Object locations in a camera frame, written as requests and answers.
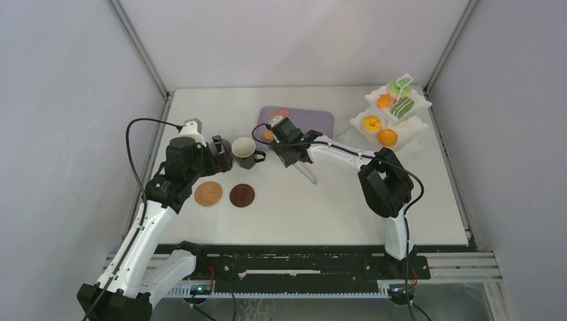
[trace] white table surface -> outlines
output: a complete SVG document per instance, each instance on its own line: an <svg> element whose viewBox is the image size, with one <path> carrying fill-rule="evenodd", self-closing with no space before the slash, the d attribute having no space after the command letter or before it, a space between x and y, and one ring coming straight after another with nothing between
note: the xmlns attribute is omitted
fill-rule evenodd
<svg viewBox="0 0 567 321"><path fill-rule="evenodd" d="M378 86L206 88L175 91L167 120L177 124L191 118L203 123L210 141L221 135L233 142L250 137L264 106L326 110L333 113L334 138L345 133L349 120L368 107L364 99ZM441 150L428 112L419 114L430 130L419 137L427 149L407 166L425 184L425 196L408 214L411 235L420 245L466 244L467 238ZM154 165L165 160L165 148L176 131L166 128ZM204 177L218 182L223 197L212 207L185 201L161 243L192 241L215 244L358 245L384 244L382 218L364 201L356 172L308 165L317 176L315 187L292 168L285 169L273 152L247 171L235 164L228 173ZM234 207L230 190L246 183L255 189L255 200L246 208ZM414 188L413 197L419 193Z"/></svg>

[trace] black cable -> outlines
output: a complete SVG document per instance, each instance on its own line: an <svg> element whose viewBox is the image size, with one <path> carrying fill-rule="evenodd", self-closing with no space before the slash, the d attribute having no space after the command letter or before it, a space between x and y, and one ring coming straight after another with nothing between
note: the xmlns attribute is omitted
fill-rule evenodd
<svg viewBox="0 0 567 321"><path fill-rule="evenodd" d="M149 122L157 122L157 123L160 123L160 124L166 124L166 125L169 125L169 126L174 126L175 128L177 128L178 131L181 131L181 129L183 129L183 126L172 124L170 122L165 122L165 121L159 120L159 119L153 119L153 118L136 118L136 119L132 120L128 124L128 126L126 127L126 152L128 152L128 162L130 163L130 168L132 169L132 173L134 174L134 178L136 179L136 183L138 183L138 187L140 187L140 190L142 191L142 202L144 203L144 208L142 209L142 217L140 218L140 226L144 223L144 220L146 219L146 210L147 210L147 207L148 207L148 199L146 198L146 191L144 190L144 185L142 185L142 181L140 180L140 177L138 176L138 172L136 172L136 167L134 166L134 160L132 159L132 151L130 150L130 127L132 127L132 125L134 123L140 122L140 121L143 121L143 120L149 121ZM122 256L118 260L116 267L114 267L114 270L112 271L113 276L108 278L108 281L106 282L106 284L102 288L102 291L100 292L100 294L98 294L98 296L96 297L94 302L92 302L91 306L89 307L89 309L85 313L85 316L83 317L82 321L86 321L88 319L89 315L92 313L92 311L96 307L96 304L98 303L98 301L100 300L100 298L102 297L102 295L104 294L106 289L108 289L108 286L110 285L110 283L112 283L112 280L114 279L114 275L116 275L116 272L118 272L118 270L120 270L120 266L122 265L122 262L126 258L126 254L130 251L130 248L132 248L132 245L134 244L134 240L136 240L136 237L138 236L139 231L140 231L140 229L136 229L136 231L134 232L132 239L128 243L128 246L126 246L126 250L124 250L124 253L122 253Z"/></svg>
<svg viewBox="0 0 567 321"><path fill-rule="evenodd" d="M420 307L419 307L417 304L415 304L415 303L412 303L412 305L413 305L416 309L418 309L421 313L423 313L423 315L427 318L428 321L431 321L431 318L427 315L427 313L425 313L425 311L423 311L422 308L420 308Z"/></svg>
<svg viewBox="0 0 567 321"><path fill-rule="evenodd" d="M92 304L90 305L90 307L87 310L87 312L85 313L85 316L83 317L82 321L86 321L88 319L88 316L92 313L92 310L94 310L94 307L96 306L96 304L98 303L100 298L102 298L102 294L104 294L104 291L106 291L106 289L108 289L108 286L110 285L110 282L112 281L113 278L114 278L114 276L111 276L110 278L108 278L108 281L106 281L104 288L102 288L102 291L98 294L96 299L94 299L94 302L92 302Z"/></svg>
<svg viewBox="0 0 567 321"><path fill-rule="evenodd" d="M260 126L265 126L265 127L268 128L268 129L270 128L269 125L266 124L266 123L258 124L258 125L257 125L256 127L254 127L254 129L252 130L252 139L254 139L256 142L258 142L258 143L260 143L260 144L271 145L271 144L272 144L271 142L264 142L264 141L262 141L262 140L259 140L259 139L256 138L256 136L254 135L255 131L256 131ZM293 143L293 144L277 144L277 145L278 145L278 146L301 146L301 145L307 145L307 144L322 144L322 145L326 145L326 146L329 146L329 147L332 147L332 148L335 148L335 149L338 149L338 150L342 150L343 152L346 152L346 153L351 154L351 155L353 155L353 156L359 156L359 157L362 157L362 158L367 158L367 159L376 160L376 161L378 161L378 162L381 162L381 163L390 165L390 166L392 166L392 167L394 167L394 168L396 168L396 169L398 169L398 170L400 170L400 171L405 172L406 174L408 174L410 177L412 177L412 178L419 184L419 187L420 187L421 191L420 191L418 197L416 197L413 201L411 201L411 202L405 207L404 212L403 212L404 224L405 224L405 227L406 227L406 276L405 276L405 281L404 281L404 285L405 285L405 286L404 286L404 288L405 288L404 293L405 293L405 295L406 295L407 306L408 306L408 309L409 309L409 313L410 313L410 315L411 315L412 320L415 321L415 315L413 314L413 310L412 310L412 308L411 308L411 302L410 302L410 300L409 300L409 289L408 289L408 279L409 279L409 224L408 224L407 216L406 216L406 215L407 215L407 211L409 210L409 208L412 207L415 203L417 203L417 202L423 197L423 194L425 193L425 187L423 186L423 183L421 182L421 180L420 180L415 174L413 174L412 172L410 172L410 171L408 171L408 170L406 170L406 169L404 169L404 168L402 168L402 167L399 167L399 166L394 165L394 164L392 164L392 163L389 163L389 162L386 162L386 161L384 161L384 160L378 159L378 158L376 158L375 156L368 156L368 155L358 154L358 153L356 153L356 152L353 152L353 151L348 150L348 149L346 149L346 148L343 148L343 147L341 147L341 146L336 146L336 145L333 145L333 144L329 144L328 142L298 142L298 143Z"/></svg>
<svg viewBox="0 0 567 321"><path fill-rule="evenodd" d="M208 313L206 313L205 311L203 311L200 307L196 306L196 305L192 305L191 306L193 309L195 309L195 311L197 311L198 313L204 315L207 319L209 319L210 321L217 321L216 319L214 319L212 316L210 316Z"/></svg>
<svg viewBox="0 0 567 321"><path fill-rule="evenodd" d="M190 280L210 280L211 278L208 278L207 276L189 276ZM231 292L231 296L232 296L232 305L233 305L233 312L232 312L232 321L234 321L236 319L236 297L234 296L234 292L232 292L231 288L223 281L218 280L218 279L213 279L213 281L219 282L220 284L222 284L223 286L225 286L225 288L229 289L229 292Z"/></svg>

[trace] dark brown coaster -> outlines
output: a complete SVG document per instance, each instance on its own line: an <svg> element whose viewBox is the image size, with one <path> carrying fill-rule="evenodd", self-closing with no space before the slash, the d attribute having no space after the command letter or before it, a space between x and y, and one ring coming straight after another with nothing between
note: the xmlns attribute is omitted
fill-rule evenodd
<svg viewBox="0 0 567 321"><path fill-rule="evenodd" d="M254 189L248 184L234 186L231 191L230 199L232 205L236 207L246 207L254 201Z"/></svg>

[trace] white wall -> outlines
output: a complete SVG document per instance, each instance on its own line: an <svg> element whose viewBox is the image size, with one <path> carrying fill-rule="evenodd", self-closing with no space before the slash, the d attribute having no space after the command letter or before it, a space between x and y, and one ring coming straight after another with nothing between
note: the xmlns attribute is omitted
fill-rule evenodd
<svg viewBox="0 0 567 321"><path fill-rule="evenodd" d="M564 320L567 2L482 1L433 91L520 320Z"/></svg>
<svg viewBox="0 0 567 321"><path fill-rule="evenodd" d="M425 84L467 0L122 0L169 90Z"/></svg>
<svg viewBox="0 0 567 321"><path fill-rule="evenodd" d="M134 200L126 125L161 97L104 1L2 1L0 29L0 319L80 320Z"/></svg>

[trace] purple cutting board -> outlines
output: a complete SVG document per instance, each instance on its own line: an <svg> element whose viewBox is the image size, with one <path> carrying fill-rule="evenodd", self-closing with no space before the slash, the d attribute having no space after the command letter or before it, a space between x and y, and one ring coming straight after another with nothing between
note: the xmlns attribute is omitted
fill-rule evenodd
<svg viewBox="0 0 567 321"><path fill-rule="evenodd" d="M322 132L323 135L327 135L331 138L333 137L333 114L319 110L266 106L262 108L262 110L260 110L258 124L261 124L262 122L269 123L269 117L272 114L277 114L282 109L287 109L290 111L290 116L288 118L294 123L294 125L301 129L303 133L306 133L312 129L317 130L318 132ZM254 135L259 139L263 139L264 130L264 127L258 128ZM260 144L258 142L256 143L256 148L259 150L269 149L268 146Z"/></svg>

